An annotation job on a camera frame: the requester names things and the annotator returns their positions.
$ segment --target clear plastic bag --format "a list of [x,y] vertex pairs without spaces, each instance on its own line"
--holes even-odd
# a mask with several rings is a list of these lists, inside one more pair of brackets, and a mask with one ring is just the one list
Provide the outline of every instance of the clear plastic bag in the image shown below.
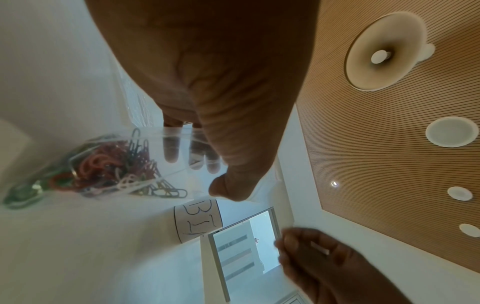
[[201,130],[136,128],[89,140],[10,185],[3,191],[3,206],[26,209],[65,192],[87,198],[194,199],[208,195],[211,182],[226,171]]

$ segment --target ceiling speaker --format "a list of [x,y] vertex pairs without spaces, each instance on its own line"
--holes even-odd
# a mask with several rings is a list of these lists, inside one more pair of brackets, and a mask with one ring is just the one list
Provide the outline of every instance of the ceiling speaker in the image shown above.
[[352,42],[343,71],[361,91],[376,91],[402,79],[435,52],[427,44],[427,27],[417,15],[396,12],[375,20]]

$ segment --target slatted wood ceiling panel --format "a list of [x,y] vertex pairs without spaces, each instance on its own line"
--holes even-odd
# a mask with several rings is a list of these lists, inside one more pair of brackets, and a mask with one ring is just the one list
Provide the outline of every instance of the slatted wood ceiling panel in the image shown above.
[[[351,42],[395,11],[425,20],[435,54],[387,89],[352,88],[343,72]],[[324,210],[480,272],[480,239],[459,230],[480,227],[480,140],[442,148],[425,137],[444,116],[480,125],[480,1],[322,0],[297,106]],[[451,186],[474,199],[450,198]]]

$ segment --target gray stripe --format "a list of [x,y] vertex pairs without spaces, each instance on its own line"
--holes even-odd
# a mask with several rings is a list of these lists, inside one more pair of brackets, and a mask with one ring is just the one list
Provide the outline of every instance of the gray stripe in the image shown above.
[[251,263],[248,264],[247,266],[242,267],[242,268],[240,268],[239,270],[232,272],[231,274],[229,274],[229,275],[227,275],[227,276],[225,277],[225,281],[228,281],[229,279],[236,277],[236,276],[239,275],[240,273],[247,271],[248,269],[252,268],[253,266],[255,266],[255,263],[254,263],[254,262],[251,262]]
[[241,236],[241,237],[239,237],[238,239],[234,239],[234,240],[231,241],[230,243],[227,243],[227,244],[225,244],[225,245],[222,245],[222,246],[220,246],[220,247],[217,247],[216,250],[217,250],[218,252],[220,252],[220,251],[225,250],[225,249],[227,249],[228,247],[231,247],[231,246],[233,246],[233,245],[235,245],[235,244],[238,244],[238,243],[240,243],[241,241],[244,241],[244,240],[246,240],[246,239],[247,239],[247,235]]
[[250,254],[252,252],[252,250],[249,248],[245,251],[242,251],[240,252],[239,254],[236,254],[232,257],[229,257],[228,259],[226,259],[225,261],[223,261],[222,263],[220,263],[222,266],[227,266],[228,264],[231,264],[233,262],[235,262],[236,260],[246,256],[247,254]]

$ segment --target cylindrical container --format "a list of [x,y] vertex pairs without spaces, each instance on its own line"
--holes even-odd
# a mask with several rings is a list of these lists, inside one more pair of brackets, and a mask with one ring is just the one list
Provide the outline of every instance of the cylindrical container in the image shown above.
[[175,206],[173,213],[178,238],[182,243],[223,227],[216,199],[193,200]]

